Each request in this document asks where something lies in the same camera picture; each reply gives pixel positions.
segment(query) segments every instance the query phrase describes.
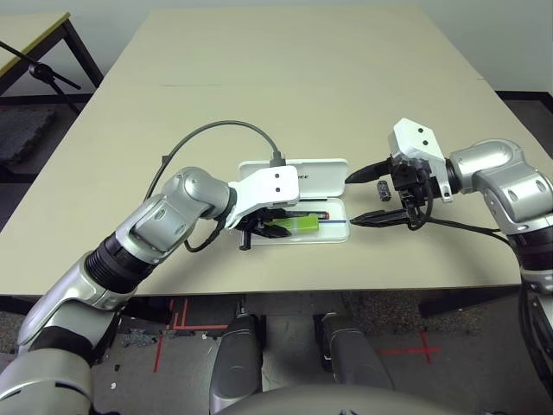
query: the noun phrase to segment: floor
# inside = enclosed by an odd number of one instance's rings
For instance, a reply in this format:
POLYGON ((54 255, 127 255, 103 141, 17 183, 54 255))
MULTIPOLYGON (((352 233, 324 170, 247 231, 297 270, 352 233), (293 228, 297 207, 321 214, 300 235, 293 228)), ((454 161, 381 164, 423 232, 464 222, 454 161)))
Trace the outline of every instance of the floor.
MULTIPOLYGON (((505 103, 553 156, 553 115, 535 101, 505 103)), ((40 171, 73 122, 73 114, 63 105, 49 106, 58 112, 58 121, 17 172, 40 171)), ((0 229, 27 189, 27 185, 0 184, 0 229)), ((398 390, 472 414, 553 414, 518 333, 515 297, 430 321, 415 320, 416 303, 426 294, 370 291, 246 296, 249 312, 267 316, 264 390, 332 382, 332 375, 319 362, 312 315, 352 312, 369 333, 398 390)), ((19 316, 0 313, 0 352, 4 352, 0 369, 11 359, 9 352, 20 322, 19 316)), ((160 340, 128 345, 118 335, 105 362, 93 369, 98 410, 123 415, 207 414, 207 391, 219 340, 204 338, 199 332, 166 334, 160 340)))

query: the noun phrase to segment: beige table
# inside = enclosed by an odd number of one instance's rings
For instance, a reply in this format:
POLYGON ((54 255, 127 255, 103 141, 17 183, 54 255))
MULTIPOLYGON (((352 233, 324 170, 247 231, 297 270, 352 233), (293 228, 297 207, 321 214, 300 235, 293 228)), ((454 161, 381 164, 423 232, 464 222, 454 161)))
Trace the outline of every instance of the beige table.
MULTIPOLYGON (((69 16, 69 13, 63 12, 0 16, 0 41, 37 61, 64 40, 91 82, 98 87, 104 76, 69 21, 69 16)), ((26 61, 0 48, 0 95, 27 72, 28 67, 26 61)))
MULTIPOLYGON (((422 11, 411 6, 154 11, 67 133, 0 234, 9 294, 44 292, 141 201, 166 154, 207 122, 259 125, 289 158, 344 157, 357 169, 389 154, 407 117, 434 129, 444 153, 486 138, 521 144, 553 163, 490 86, 422 11)), ((238 127, 211 130, 164 176, 197 165, 238 178, 266 143, 238 127)), ((395 208, 375 185, 343 195, 349 217, 395 208)), ((435 216, 494 226, 480 195, 435 205, 435 216)), ((197 244, 207 229, 202 221, 197 244)), ((204 252, 176 252, 140 294, 466 287, 515 284, 507 246, 435 225, 351 228, 343 244, 238 250, 228 233, 204 252)))

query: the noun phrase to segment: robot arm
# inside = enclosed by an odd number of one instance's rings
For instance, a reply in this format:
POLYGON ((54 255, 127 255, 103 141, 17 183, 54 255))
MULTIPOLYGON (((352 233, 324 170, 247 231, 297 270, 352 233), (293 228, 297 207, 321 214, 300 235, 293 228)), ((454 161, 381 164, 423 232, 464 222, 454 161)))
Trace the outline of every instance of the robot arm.
POLYGON ((352 223, 364 227, 404 223, 411 230, 427 222, 445 224, 431 217, 434 198, 452 202, 458 192, 481 192, 518 258, 523 280, 521 329, 540 378, 553 393, 553 377, 537 351, 530 327, 553 361, 553 185, 526 163, 522 149, 510 141, 484 141, 446 159, 434 132, 407 118, 395 125, 389 141, 387 160, 354 172, 346 183, 370 182, 390 174, 404 208, 362 214, 352 223), (527 289, 537 293, 530 301, 527 289))
POLYGON ((296 204, 293 166, 261 169, 225 183, 206 171, 178 171, 114 233, 83 255, 22 324, 17 358, 0 376, 0 413, 89 413, 92 365, 109 345, 137 286, 185 241, 199 218, 235 227, 245 215, 296 204))

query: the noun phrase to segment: tripod leg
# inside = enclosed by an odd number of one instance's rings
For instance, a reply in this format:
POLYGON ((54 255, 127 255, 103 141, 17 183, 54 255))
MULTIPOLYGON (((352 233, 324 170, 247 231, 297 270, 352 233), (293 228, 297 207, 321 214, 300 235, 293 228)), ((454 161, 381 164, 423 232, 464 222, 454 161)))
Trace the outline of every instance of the tripod leg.
POLYGON ((256 336, 257 319, 246 314, 236 317, 221 339, 209 386, 211 415, 262 392, 261 348, 256 336))
POLYGON ((67 102, 67 106, 69 106, 69 108, 71 108, 71 110, 75 114, 80 114, 79 108, 77 108, 75 104, 69 99, 69 97, 63 91, 61 91, 61 88, 58 86, 58 84, 55 83, 54 80, 52 82, 48 82, 48 84, 52 87, 52 89, 55 90, 58 95, 60 95, 67 102))
POLYGON ((322 319, 324 341, 330 348, 334 379, 347 385, 394 389, 377 352, 348 317, 328 314, 322 319))

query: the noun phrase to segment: gray carpet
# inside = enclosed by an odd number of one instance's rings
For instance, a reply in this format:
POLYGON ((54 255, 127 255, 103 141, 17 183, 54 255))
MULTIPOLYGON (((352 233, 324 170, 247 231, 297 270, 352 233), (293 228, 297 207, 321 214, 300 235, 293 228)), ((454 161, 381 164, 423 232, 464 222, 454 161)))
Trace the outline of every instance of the gray carpet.
POLYGON ((0 163, 21 162, 54 120, 55 112, 49 109, 0 111, 0 163))

